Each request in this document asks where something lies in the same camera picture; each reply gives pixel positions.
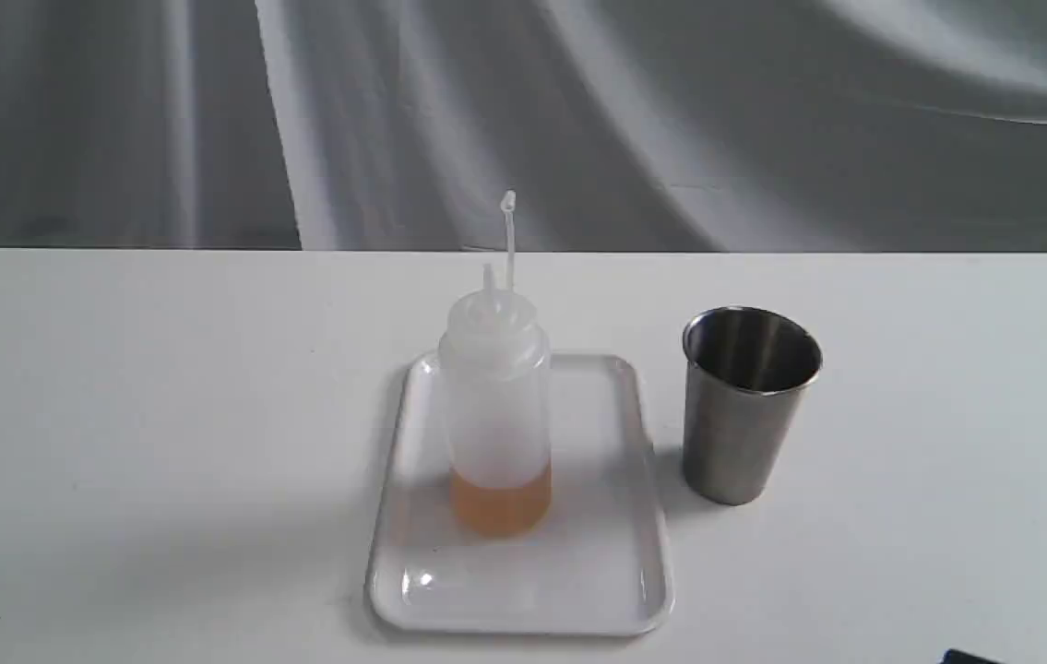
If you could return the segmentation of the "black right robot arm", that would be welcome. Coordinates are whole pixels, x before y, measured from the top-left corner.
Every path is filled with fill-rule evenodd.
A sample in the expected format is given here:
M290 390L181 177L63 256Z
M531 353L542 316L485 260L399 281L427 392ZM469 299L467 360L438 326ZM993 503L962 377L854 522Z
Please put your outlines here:
M941 664L999 664L999 661L974 655L974 652L966 652L962 650L957 650L956 648L949 648L949 650L946 650L944 655L942 655L940 663Z

